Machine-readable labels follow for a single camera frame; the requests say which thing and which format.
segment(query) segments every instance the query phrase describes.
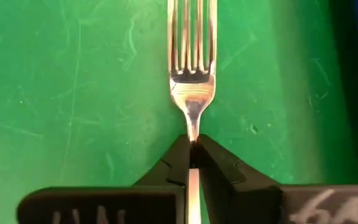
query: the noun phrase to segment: fork neck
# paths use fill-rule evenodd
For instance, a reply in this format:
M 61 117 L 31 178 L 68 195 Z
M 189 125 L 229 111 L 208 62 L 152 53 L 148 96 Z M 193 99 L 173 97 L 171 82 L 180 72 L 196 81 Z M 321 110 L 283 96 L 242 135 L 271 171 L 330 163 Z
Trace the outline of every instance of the fork neck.
M 186 114 L 187 135 L 190 142 L 196 142 L 200 135 L 200 116 Z

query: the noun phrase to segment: green surface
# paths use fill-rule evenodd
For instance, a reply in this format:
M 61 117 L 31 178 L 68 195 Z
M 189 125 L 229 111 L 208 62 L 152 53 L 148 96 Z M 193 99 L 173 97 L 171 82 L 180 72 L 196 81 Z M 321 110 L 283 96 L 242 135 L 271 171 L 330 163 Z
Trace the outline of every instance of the green surface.
M 358 182 L 352 4 L 219 0 L 201 132 L 283 183 Z M 36 189 L 131 185 L 185 133 L 168 94 L 166 8 L 0 0 L 0 223 Z

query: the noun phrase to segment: silver fork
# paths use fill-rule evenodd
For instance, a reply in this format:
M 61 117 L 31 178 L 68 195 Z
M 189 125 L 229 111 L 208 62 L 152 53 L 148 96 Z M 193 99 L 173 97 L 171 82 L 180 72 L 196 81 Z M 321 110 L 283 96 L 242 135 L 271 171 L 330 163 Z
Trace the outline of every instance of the silver fork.
M 208 1 L 208 59 L 203 55 L 203 0 L 197 0 L 193 64 L 191 61 L 190 0 L 184 0 L 181 33 L 181 60 L 178 64 L 178 0 L 168 0 L 168 70 L 170 94 L 186 117 L 188 137 L 195 142 L 200 133 L 200 117 L 215 96 L 217 0 Z

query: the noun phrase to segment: fork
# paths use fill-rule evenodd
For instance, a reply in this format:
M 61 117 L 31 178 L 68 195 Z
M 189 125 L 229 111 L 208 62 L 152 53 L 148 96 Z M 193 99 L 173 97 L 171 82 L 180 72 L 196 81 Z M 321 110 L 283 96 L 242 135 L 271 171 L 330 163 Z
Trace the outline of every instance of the fork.
M 181 59 L 178 61 L 178 0 L 168 0 L 168 71 L 170 95 L 185 114 L 188 137 L 196 142 L 200 134 L 200 117 L 212 102 L 216 89 L 217 0 L 208 1 L 208 56 L 203 55 L 203 0 L 196 0 L 193 63 L 191 61 L 190 0 L 184 0 L 181 32 Z

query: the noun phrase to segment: black plastic tool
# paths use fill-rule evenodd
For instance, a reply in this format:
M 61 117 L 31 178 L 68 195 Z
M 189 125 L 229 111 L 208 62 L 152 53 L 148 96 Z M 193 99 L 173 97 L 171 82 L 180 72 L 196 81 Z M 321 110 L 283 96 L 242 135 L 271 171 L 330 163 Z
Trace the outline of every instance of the black plastic tool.
M 358 223 L 358 185 L 280 185 L 208 136 L 180 136 L 132 187 L 43 189 L 19 224 L 185 224 L 189 168 L 199 168 L 210 223 Z

